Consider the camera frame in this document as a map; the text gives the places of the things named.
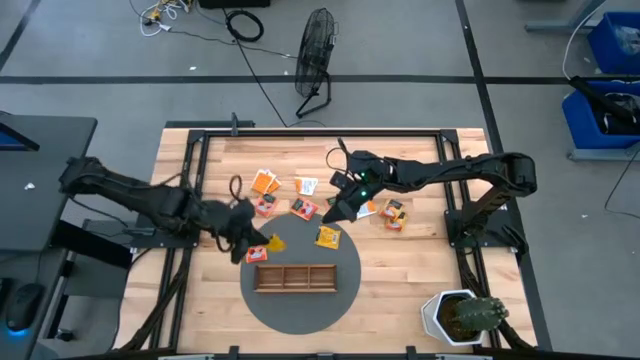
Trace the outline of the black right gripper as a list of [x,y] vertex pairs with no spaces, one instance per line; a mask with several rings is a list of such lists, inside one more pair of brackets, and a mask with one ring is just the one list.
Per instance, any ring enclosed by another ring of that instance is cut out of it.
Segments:
[[323,222],[348,220],[355,222],[356,213],[347,202],[367,202],[382,189],[388,165],[385,160],[370,152],[345,154],[346,168],[336,170],[331,176],[331,185],[339,192],[334,204],[322,217]]

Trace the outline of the wooden compartment box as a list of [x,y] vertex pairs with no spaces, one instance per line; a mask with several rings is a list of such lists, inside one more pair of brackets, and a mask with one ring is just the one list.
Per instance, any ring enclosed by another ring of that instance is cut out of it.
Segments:
[[258,265],[254,271],[256,293],[336,293],[337,266],[330,264]]

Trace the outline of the round grey woven placemat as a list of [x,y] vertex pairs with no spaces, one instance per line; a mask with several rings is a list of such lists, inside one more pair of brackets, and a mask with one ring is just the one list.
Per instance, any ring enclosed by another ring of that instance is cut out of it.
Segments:
[[285,214],[267,221],[260,232],[278,235],[287,245],[283,252],[270,253],[267,265],[335,265],[335,293],[265,294],[254,290],[254,263],[240,267],[241,292],[253,315],[266,326],[286,334],[311,334],[334,324],[351,307],[361,282],[361,261],[354,241],[341,231],[339,247],[329,249],[315,244],[322,217],[306,221]]

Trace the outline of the white hexagonal planter pot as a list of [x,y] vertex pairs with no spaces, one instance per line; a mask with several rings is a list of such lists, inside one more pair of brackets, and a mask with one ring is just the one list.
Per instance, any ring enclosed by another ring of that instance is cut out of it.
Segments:
[[470,335],[450,335],[445,329],[445,319],[441,315],[444,310],[452,308],[452,302],[445,306],[449,298],[458,302],[475,297],[476,295],[469,289],[437,293],[421,307],[424,332],[450,346],[481,345],[486,338],[486,331],[472,331]]

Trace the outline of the black floor fan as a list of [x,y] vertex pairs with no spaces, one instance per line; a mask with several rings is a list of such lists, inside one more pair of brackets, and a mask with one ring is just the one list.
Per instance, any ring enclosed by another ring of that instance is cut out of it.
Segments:
[[[335,47],[335,27],[334,17],[327,8],[314,10],[307,20],[294,76],[295,90],[304,98],[304,102],[296,111],[299,119],[327,107],[332,100],[331,75],[328,67]],[[326,85],[326,100],[306,110],[307,104],[320,95],[323,85]]]

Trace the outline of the black desk crossbar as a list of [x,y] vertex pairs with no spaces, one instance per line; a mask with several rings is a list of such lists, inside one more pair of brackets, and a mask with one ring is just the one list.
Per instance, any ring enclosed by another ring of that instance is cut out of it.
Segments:
[[51,247],[65,248],[80,255],[128,270],[133,255],[123,245],[60,220],[50,240]]

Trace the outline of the black desk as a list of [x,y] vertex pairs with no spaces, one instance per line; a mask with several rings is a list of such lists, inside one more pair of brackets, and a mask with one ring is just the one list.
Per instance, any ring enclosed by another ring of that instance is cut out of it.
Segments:
[[[86,154],[97,120],[14,116],[40,150],[0,151],[0,278],[13,280],[8,299],[28,283],[43,285],[44,292],[33,323],[22,332],[7,328],[8,306],[0,306],[0,360],[29,360],[67,255],[49,246],[67,202],[59,177],[70,157]],[[28,183],[35,189],[25,190]]]

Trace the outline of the black floor box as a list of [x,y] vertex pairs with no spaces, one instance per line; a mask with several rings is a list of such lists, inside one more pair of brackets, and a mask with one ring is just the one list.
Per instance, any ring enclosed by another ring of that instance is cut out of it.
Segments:
[[205,9],[218,8],[256,8],[269,7],[271,0],[198,0],[199,5]]

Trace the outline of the monitor with blue screen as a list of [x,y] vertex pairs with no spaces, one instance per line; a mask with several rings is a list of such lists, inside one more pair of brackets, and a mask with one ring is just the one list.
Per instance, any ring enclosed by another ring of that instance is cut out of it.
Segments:
[[13,114],[0,110],[0,151],[37,152],[40,145],[24,133]]

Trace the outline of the black rod across bin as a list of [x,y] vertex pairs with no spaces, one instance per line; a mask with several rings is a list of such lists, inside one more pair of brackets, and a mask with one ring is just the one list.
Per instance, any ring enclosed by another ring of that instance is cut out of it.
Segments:
[[587,99],[591,100],[596,105],[599,105],[602,109],[604,109],[606,112],[610,113],[617,119],[621,121],[626,121],[626,122],[634,121],[634,116],[631,111],[626,110],[622,106],[617,105],[602,93],[597,92],[583,78],[579,76],[574,76],[568,80],[568,83],[574,89],[581,92]]

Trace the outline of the grey desk foot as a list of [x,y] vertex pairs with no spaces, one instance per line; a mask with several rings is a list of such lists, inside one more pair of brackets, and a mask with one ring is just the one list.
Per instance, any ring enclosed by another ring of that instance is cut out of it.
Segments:
[[556,32],[568,33],[581,28],[592,29],[599,24],[594,20],[595,13],[607,0],[583,0],[575,14],[565,20],[535,20],[526,22],[524,29],[527,32]]

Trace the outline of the blue bin with plastic bag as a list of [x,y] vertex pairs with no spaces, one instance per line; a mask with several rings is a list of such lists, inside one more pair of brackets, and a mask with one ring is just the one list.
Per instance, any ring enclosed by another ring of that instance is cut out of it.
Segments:
[[625,51],[616,35],[617,27],[640,30],[640,12],[605,12],[588,35],[600,70],[607,74],[640,75],[640,53]]

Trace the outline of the clear plastic bag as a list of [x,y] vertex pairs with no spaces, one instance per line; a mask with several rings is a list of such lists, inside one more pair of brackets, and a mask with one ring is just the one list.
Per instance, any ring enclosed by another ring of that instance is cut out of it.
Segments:
[[614,34],[623,53],[628,56],[640,54],[640,28],[615,25]]

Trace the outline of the black aluminium table frame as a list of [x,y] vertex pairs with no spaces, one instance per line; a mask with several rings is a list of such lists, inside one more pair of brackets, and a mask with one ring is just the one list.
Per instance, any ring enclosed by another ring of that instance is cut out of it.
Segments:
[[[334,193],[331,175],[345,163],[339,144],[420,162],[438,158],[438,142],[427,129],[256,128],[197,148],[207,156],[204,194],[226,199],[232,175],[250,182],[257,170],[267,168],[281,180],[278,214],[285,214],[296,198],[299,176],[319,180],[313,201],[323,204]],[[241,355],[279,360],[294,354],[305,360],[356,355],[369,360],[404,354],[408,347],[420,354],[448,352],[448,345],[424,332],[419,310],[435,294],[461,285],[454,251],[445,239],[446,207],[478,199],[488,189],[487,182],[471,180],[405,194],[408,223],[401,232],[387,229],[377,215],[344,222],[361,260],[360,287],[337,322],[307,335],[285,334],[260,322],[242,297],[239,267],[203,236],[191,257],[178,352],[225,353],[237,347]]]

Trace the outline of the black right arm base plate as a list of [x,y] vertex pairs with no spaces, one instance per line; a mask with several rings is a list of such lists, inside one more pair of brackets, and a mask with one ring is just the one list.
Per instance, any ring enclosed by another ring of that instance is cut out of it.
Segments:
[[525,248],[524,237],[513,227],[506,210],[497,210],[480,221],[467,220],[462,210],[447,210],[444,218],[453,248],[507,247],[516,252]]

